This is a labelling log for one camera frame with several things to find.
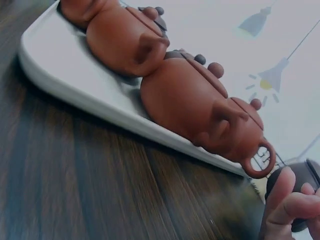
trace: lamp illustration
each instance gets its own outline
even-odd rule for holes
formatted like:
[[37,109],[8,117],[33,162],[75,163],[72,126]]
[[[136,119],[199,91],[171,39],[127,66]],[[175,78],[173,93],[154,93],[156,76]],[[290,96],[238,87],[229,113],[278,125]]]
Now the lamp illustration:
[[258,36],[264,28],[268,16],[271,14],[271,8],[277,1],[278,0],[274,0],[270,6],[262,8],[260,12],[248,17],[240,24],[240,26],[238,26],[238,29],[251,38]]
[[[286,68],[286,66],[289,64],[289,59],[293,56],[293,54],[297,51],[297,49],[307,39],[309,34],[316,28],[316,26],[319,23],[320,23],[320,19],[316,22],[316,24],[312,27],[312,29],[304,36],[301,42],[296,46],[296,48],[291,52],[291,54],[288,57],[282,58],[274,67],[258,73],[258,76],[260,79],[260,82],[259,82],[260,88],[266,91],[273,90],[272,97],[276,103],[279,103],[279,98],[277,94],[280,93],[282,73]],[[256,80],[258,77],[250,74],[249,78]],[[245,89],[250,90],[255,87],[256,87],[256,84],[252,84],[250,86],[247,86]],[[255,91],[249,98],[249,101],[254,99],[256,96],[257,96],[257,92]],[[268,96],[265,95],[263,97],[263,100],[261,101],[263,107],[266,105],[267,99],[268,99]]]

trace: tea tray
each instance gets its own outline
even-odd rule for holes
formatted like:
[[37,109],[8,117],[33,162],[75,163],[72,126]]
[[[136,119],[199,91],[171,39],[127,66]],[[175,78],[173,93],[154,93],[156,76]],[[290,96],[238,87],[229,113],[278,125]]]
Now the tea tray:
[[37,87],[85,112],[207,162],[247,177],[241,166],[195,147],[152,122],[139,95],[141,79],[124,79],[89,52],[86,37],[58,12],[56,1],[22,35],[21,66]]

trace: yixing teapot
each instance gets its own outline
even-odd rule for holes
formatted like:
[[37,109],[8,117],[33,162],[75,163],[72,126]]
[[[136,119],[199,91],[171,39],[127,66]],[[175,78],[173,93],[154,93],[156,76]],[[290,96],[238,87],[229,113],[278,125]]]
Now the yixing teapot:
[[[263,122],[257,110],[261,102],[250,104],[228,97],[218,78],[223,67],[203,66],[202,55],[193,57],[184,50],[167,52],[159,68],[142,79],[140,94],[150,118],[160,126],[188,139],[195,146],[240,163],[248,176],[266,177],[276,163],[276,152],[263,136]],[[267,148],[266,169],[256,171],[251,159],[259,147]]]
[[161,7],[135,9],[118,0],[61,0],[61,12],[85,29],[92,54],[124,77],[155,71],[170,45]]

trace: wood grain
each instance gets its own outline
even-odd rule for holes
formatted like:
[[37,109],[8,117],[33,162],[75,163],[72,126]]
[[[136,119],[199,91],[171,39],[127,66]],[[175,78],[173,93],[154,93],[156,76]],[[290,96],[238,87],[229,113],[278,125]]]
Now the wood grain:
[[0,2],[0,240],[257,239],[264,205],[247,179],[30,83],[20,37],[53,2]]

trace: hand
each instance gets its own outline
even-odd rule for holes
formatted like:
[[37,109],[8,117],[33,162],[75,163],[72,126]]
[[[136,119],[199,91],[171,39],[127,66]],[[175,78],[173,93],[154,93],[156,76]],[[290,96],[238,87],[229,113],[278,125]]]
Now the hand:
[[320,194],[314,195],[309,184],[301,188],[301,192],[305,194],[292,192],[295,183],[294,172],[291,168],[285,167],[266,200],[260,240],[293,240],[291,224],[294,219],[308,220],[312,238],[319,239],[320,224],[317,217],[320,216]]

